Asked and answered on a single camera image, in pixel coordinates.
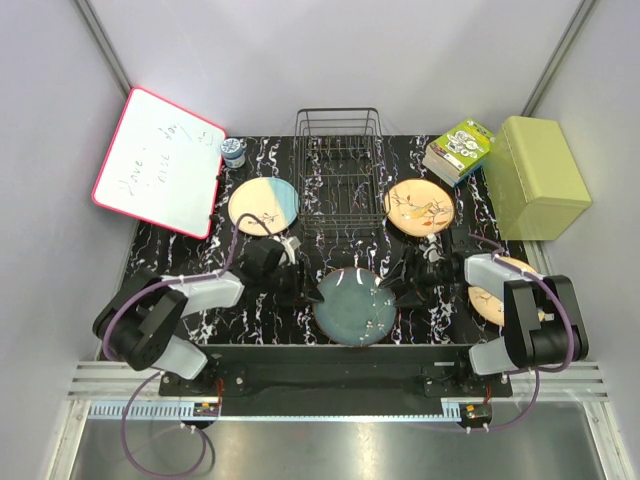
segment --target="book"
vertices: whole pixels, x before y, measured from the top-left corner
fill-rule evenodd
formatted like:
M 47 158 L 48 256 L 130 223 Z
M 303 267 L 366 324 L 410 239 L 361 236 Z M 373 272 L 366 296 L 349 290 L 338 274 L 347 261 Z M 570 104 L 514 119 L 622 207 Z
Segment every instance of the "book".
M 422 164 L 453 186 L 482 165 L 495 137 L 471 118 L 427 145 Z

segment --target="red whiteboard frame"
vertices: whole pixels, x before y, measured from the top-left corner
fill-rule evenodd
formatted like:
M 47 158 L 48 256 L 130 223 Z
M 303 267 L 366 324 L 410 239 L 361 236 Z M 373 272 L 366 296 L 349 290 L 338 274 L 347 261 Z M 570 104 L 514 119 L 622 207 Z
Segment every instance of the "red whiteboard frame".
M 129 92 L 129 96 L 127 97 L 126 103 L 124 104 L 124 109 L 122 110 L 122 114 L 120 115 L 120 119 L 118 120 L 118 126 L 116 127 L 116 131 L 114 132 L 113 137 L 111 139 L 111 143 L 109 144 L 109 148 L 107 150 L 107 154 L 105 155 L 104 161 L 102 162 L 102 166 L 100 167 L 100 173 L 98 174 L 98 178 L 96 179 L 96 183 L 93 186 L 93 190 L 91 191 L 91 199 L 93 200 L 93 203 L 95 203 L 96 205 L 98 205 L 98 206 L 100 206 L 102 208 L 106 208 L 107 210 L 118 212 L 118 213 L 121 213 L 121 214 L 126 215 L 128 217 L 133 217 L 133 218 L 135 218 L 137 220 L 142 220 L 143 222 L 151 223 L 153 225 L 157 225 L 159 227 L 166 228 L 167 230 L 171 230 L 173 232 L 178 232 L 178 233 L 181 233 L 183 235 L 187 235 L 187 236 L 192 237 L 192 238 L 197 238 L 199 240 L 205 240 L 205 239 L 207 239 L 209 237 L 209 235 L 211 233 L 211 218 L 209 218 L 209 226 L 207 228 L 207 233 L 205 235 L 203 235 L 203 236 L 197 236 L 197 235 L 193 235 L 190 232 L 185 232 L 185 231 L 170 227 L 168 225 L 164 225 L 164 224 L 162 224 L 160 222 L 156 222 L 156 221 L 151 220 L 149 218 L 144 218 L 144 217 L 141 217 L 141 216 L 138 216 L 138 215 L 134 215 L 134 214 L 132 214 L 130 212 L 126 212 L 124 210 L 120 210 L 118 208 L 114 208 L 114 207 L 112 207 L 110 205 L 105 205 L 105 204 L 99 202 L 96 199 L 96 196 L 95 196 L 96 195 L 96 190 L 98 189 L 98 185 L 100 184 L 100 179 L 102 178 L 102 172 L 104 171 L 104 168 L 107 165 L 107 161 L 109 160 L 109 155 L 111 154 L 111 149 L 113 148 L 113 144 L 115 143 L 116 137 L 118 136 L 118 132 L 120 131 L 120 125 L 122 123 L 122 119 L 124 118 L 125 114 L 127 113 L 127 108 L 129 106 L 129 101 L 131 100 L 131 96 L 133 95 L 133 93 L 136 90 L 140 90 L 140 91 L 143 91 L 145 93 L 148 93 L 149 95 L 152 95 L 152 96 L 156 97 L 157 99 L 162 100 L 163 102 L 166 102 L 169 105 L 172 105 L 172 106 L 182 110 L 183 112 L 188 113 L 189 115 L 193 115 L 194 117 L 202 120 L 203 122 L 206 122 L 206 123 L 216 127 L 217 129 L 219 129 L 219 130 L 221 130 L 223 132 L 224 138 L 227 138 L 227 131 L 224 128 L 222 128 L 221 126 L 211 122 L 210 120 L 207 120 L 206 118 L 198 115 L 197 113 L 193 113 L 190 110 L 187 110 L 186 108 L 181 107 L 180 105 L 176 105 L 175 103 L 171 102 L 170 100 L 167 100 L 166 98 L 163 98 L 160 95 L 156 95 L 155 93 L 150 92 L 149 90 L 147 90 L 145 88 L 133 87 L 131 89 L 131 91 Z M 220 175 L 220 172 L 222 172 L 222 165 L 224 165 L 224 162 L 221 160 L 220 161 L 220 168 L 218 170 L 218 175 Z M 215 205 L 216 205 L 216 201 L 218 200 L 218 186 L 219 186 L 219 184 L 220 184 L 220 182 L 216 179 L 216 182 L 214 184 L 215 185 L 214 188 L 215 188 L 216 191 L 215 191 L 215 193 L 213 195 L 213 205 L 211 205 L 210 215 L 213 215 L 214 209 L 215 209 Z

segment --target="green book cover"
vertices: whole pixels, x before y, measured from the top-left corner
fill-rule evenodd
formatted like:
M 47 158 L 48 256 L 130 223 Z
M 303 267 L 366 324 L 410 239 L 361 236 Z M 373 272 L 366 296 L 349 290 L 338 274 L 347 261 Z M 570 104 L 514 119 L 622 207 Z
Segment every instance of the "green book cover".
M 467 118 L 430 145 L 463 176 L 480 163 L 494 141 L 493 133 Z

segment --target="teal plate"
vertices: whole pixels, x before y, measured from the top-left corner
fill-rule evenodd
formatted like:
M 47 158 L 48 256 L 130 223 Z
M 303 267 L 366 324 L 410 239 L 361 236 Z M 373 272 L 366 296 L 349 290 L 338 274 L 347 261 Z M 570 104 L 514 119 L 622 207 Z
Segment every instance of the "teal plate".
M 366 347 L 389 335 L 396 318 L 395 296 L 380 289 L 380 278 L 363 268 L 336 270 L 318 285 L 323 303 L 313 307 L 316 322 L 336 343 Z

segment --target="blue jar lid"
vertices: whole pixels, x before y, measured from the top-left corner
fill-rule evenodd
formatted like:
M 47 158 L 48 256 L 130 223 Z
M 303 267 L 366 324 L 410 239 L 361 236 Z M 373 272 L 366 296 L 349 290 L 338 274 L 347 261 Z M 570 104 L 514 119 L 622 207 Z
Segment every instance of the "blue jar lid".
M 227 138 L 222 145 L 220 145 L 222 156 L 228 159 L 238 158 L 244 153 L 242 143 L 237 138 Z

